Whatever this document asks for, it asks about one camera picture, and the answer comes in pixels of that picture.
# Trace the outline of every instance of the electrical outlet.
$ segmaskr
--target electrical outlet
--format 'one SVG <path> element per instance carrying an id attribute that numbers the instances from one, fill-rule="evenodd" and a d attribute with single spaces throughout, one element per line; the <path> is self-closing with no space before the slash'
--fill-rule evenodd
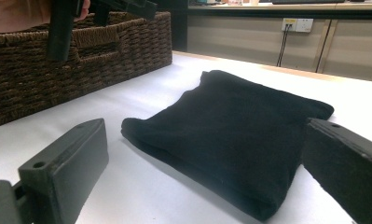
<path id="1" fill-rule="evenodd" d="M 309 33 L 312 25 L 313 19 L 298 19 L 296 22 L 296 32 Z"/>
<path id="2" fill-rule="evenodd" d="M 288 28 L 288 31 L 295 31 L 296 30 L 296 22 L 297 22 L 297 19 L 294 19 L 294 18 L 284 18 L 283 19 L 283 24 L 282 24 L 282 30 L 285 31 L 286 30 L 286 25 L 290 26 L 290 28 Z"/>

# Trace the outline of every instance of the basket rim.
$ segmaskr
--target basket rim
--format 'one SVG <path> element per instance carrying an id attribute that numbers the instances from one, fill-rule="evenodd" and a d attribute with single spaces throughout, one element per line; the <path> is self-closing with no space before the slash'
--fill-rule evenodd
<path id="1" fill-rule="evenodd" d="M 123 15 L 123 14 L 128 14 L 128 12 L 110 12 L 110 15 Z M 95 13 L 90 13 L 89 15 L 87 15 L 87 18 L 93 17 L 94 15 Z M 160 20 L 161 18 L 167 17 L 168 15 L 171 15 L 171 13 L 167 11 L 157 11 L 154 20 Z M 72 33 L 79 32 L 79 31 L 90 31 L 90 30 L 95 30 L 95 29 L 106 29 L 106 28 L 119 27 L 120 25 L 124 25 L 124 24 L 139 25 L 144 22 L 147 22 L 147 20 L 143 18 L 135 18 L 133 20 L 124 21 L 121 23 L 111 24 L 111 25 L 102 26 L 102 27 L 86 27 L 86 28 L 74 29 Z M 30 41 L 30 40 L 45 40 L 47 38 L 48 38 L 48 30 L 35 31 L 35 32 L 4 33 L 4 34 L 0 34 L 0 44 Z"/>

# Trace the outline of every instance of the wall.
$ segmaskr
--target wall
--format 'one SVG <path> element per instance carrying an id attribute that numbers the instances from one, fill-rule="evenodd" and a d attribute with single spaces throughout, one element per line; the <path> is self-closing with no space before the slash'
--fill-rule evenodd
<path id="1" fill-rule="evenodd" d="M 309 34 L 289 33 L 282 66 L 315 71 L 313 62 L 324 27 L 314 20 Z M 187 51 L 251 63 L 276 65 L 282 19 L 188 16 Z"/>
<path id="2" fill-rule="evenodd" d="M 282 67 L 372 80 L 372 20 L 329 21 L 314 20 L 309 34 L 289 33 Z M 281 27 L 282 18 L 188 16 L 187 51 L 276 65 Z"/>

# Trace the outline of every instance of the screw hole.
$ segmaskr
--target screw hole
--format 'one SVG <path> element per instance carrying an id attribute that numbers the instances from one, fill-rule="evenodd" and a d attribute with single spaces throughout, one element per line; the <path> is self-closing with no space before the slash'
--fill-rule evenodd
<path id="1" fill-rule="evenodd" d="M 43 162 L 43 161 L 40 161 L 40 162 L 37 162 L 37 163 L 34 164 L 34 168 L 41 168 L 44 165 L 46 165 L 46 163 Z"/>

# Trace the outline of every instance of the black plastic part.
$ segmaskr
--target black plastic part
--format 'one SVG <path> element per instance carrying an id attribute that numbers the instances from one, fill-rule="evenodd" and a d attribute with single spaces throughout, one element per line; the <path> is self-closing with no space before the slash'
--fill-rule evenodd
<path id="1" fill-rule="evenodd" d="M 72 16 L 79 18 L 83 9 L 84 0 L 72 0 Z"/>
<path id="2" fill-rule="evenodd" d="M 127 12 L 145 18 L 146 20 L 152 21 L 156 16 L 157 4 L 146 2 L 144 7 L 137 7 L 136 5 L 129 4 Z"/>
<path id="3" fill-rule="evenodd" d="M 16 197 L 10 182 L 0 180 L 0 224 L 22 224 Z"/>
<path id="4" fill-rule="evenodd" d="M 93 23 L 106 26 L 109 21 L 110 6 L 105 3 L 98 3 L 96 5 L 95 16 L 93 17 Z"/>
<path id="5" fill-rule="evenodd" d="M 372 142 L 335 123 L 311 119 L 303 163 L 358 224 L 372 224 Z"/>
<path id="6" fill-rule="evenodd" d="M 35 224 L 75 223 L 108 163 L 103 119 L 75 126 L 19 168 Z"/>
<path id="7" fill-rule="evenodd" d="M 74 16 L 73 1 L 54 0 L 48 29 L 47 59 L 64 62 L 69 56 Z"/>

